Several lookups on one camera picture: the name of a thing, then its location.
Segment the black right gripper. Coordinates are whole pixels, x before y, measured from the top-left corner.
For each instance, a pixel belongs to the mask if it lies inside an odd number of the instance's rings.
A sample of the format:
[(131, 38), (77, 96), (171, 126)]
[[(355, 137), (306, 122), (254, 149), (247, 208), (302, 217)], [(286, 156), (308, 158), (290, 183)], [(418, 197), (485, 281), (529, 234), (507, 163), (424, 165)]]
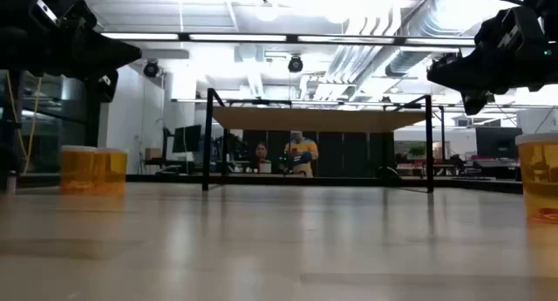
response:
[[(497, 49), (503, 35), (519, 25), (523, 43), (517, 51)], [(501, 10), (483, 22), (474, 38), (475, 48), (449, 65), (428, 68), (427, 79), (462, 92), (465, 112), (475, 115), (488, 103), (489, 94), (526, 87), (539, 91), (558, 83), (558, 12), (537, 13), (518, 6)]]

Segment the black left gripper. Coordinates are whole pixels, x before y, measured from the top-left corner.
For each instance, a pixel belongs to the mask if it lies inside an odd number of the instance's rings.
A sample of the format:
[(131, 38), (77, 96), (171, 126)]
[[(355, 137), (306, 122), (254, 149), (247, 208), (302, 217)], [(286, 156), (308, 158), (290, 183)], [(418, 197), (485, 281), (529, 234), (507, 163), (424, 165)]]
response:
[(81, 80), (88, 92), (98, 94), (101, 102), (112, 102), (117, 69), (140, 59), (141, 49), (97, 32), (98, 20), (85, 0), (44, 2), (57, 15), (59, 26), (41, 12), (37, 0), (27, 0), (26, 4), (31, 35), (44, 50), (47, 69)]

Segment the orange medicine bottle white cap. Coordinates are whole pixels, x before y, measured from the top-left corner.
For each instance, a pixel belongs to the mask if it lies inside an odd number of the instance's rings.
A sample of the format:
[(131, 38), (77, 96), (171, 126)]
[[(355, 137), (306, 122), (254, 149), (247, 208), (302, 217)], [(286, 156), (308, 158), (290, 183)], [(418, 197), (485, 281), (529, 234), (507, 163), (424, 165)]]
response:
[(531, 133), (515, 138), (526, 215), (558, 224), (558, 133)]
[(93, 184), (98, 195), (123, 195), (126, 189), (127, 151), (98, 148), (94, 158)]
[(63, 194), (92, 192), (96, 147), (62, 146), (60, 157), (60, 190)]

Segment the black ceiling track lights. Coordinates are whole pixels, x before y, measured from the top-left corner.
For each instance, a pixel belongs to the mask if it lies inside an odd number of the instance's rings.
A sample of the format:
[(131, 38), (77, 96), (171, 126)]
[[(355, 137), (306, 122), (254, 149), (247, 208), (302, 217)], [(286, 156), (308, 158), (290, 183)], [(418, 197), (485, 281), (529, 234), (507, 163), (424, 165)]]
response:
[(462, 58), (461, 51), (444, 53), (432, 60), (431, 68), (438, 68), (441, 66), (449, 65), (456, 60)]

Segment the black computer monitor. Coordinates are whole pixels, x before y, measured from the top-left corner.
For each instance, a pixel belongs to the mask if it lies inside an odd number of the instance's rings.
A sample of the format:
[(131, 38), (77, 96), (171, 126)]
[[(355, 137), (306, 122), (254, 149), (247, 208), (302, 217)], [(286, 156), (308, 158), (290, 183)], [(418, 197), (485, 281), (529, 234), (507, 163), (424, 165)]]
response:
[(197, 152), (200, 149), (201, 125), (179, 127), (174, 132), (173, 153)]
[(477, 155), (489, 159), (516, 159), (515, 139), (522, 135), (517, 127), (477, 127)]

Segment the black partition panels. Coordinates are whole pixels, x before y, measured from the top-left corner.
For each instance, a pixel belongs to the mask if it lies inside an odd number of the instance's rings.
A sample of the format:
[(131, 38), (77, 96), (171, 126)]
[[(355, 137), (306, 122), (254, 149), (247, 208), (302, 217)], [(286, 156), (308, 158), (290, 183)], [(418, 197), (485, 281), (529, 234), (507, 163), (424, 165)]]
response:
[[(305, 131), (312, 139), (319, 157), (312, 162), (316, 177), (378, 178), (382, 167), (395, 167), (393, 133), (335, 133)], [(255, 148), (263, 142), (268, 150), (272, 173), (282, 172), (281, 162), (289, 131), (245, 131), (242, 141), (247, 145), (248, 157), (255, 161)]]

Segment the round white ceiling lamp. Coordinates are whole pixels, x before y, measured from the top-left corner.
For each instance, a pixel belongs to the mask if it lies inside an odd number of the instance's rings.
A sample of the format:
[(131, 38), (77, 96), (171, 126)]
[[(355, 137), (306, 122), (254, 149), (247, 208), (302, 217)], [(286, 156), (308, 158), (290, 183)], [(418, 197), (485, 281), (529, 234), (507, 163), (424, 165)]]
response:
[(279, 7), (269, 0), (262, 0), (262, 4), (255, 8), (255, 15), (263, 22), (272, 22), (279, 16)]

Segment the person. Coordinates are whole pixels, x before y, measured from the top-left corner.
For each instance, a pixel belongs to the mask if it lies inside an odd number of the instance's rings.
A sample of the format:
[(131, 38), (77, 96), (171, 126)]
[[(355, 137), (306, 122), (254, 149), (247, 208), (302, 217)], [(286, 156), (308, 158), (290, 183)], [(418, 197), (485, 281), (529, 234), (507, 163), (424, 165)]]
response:
[(302, 131), (293, 130), (284, 152), (291, 161), (294, 174), (303, 174), (308, 178), (313, 176), (312, 162), (318, 159), (319, 153), (312, 139), (304, 137)]
[(261, 163), (263, 162), (271, 163), (271, 161), (267, 159), (267, 156), (268, 156), (268, 150), (266, 145), (263, 142), (258, 143), (255, 148), (255, 167), (258, 172), (259, 172), (259, 165)]

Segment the wooden shelf black metal frame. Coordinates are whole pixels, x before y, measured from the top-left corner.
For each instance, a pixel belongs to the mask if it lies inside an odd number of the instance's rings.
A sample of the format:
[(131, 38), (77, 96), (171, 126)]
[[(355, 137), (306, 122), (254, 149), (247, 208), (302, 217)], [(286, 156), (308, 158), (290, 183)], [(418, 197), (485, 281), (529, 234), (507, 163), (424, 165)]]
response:
[(232, 105), (235, 103), (233, 99), (222, 100), (213, 88), (209, 88), (207, 91), (201, 177), (201, 185), (204, 191), (208, 190), (211, 183), (241, 185), (256, 185), (258, 183), (254, 177), (231, 177), (228, 175), (227, 143), (222, 144), (221, 174), (217, 177), (210, 175), (210, 140), (214, 121), (217, 121), (223, 127), (223, 134), (227, 135), (231, 129), (387, 134), (422, 120), (425, 122), (426, 137), (424, 179), (341, 177), (304, 180), (300, 177), (290, 176), (284, 180), (271, 177), (265, 182), (271, 185), (425, 188), (428, 193), (434, 191), (432, 97), (430, 95), (422, 95), (408, 103), (394, 106), (391, 111), (387, 109), (388, 104), (384, 104), (385, 109), (381, 111), (343, 111), (294, 108), (294, 103), (287, 100), (283, 101), (284, 108), (270, 108), (269, 105), (275, 102), (272, 99), (249, 99), (247, 102), (250, 104), (249, 107), (233, 107)]

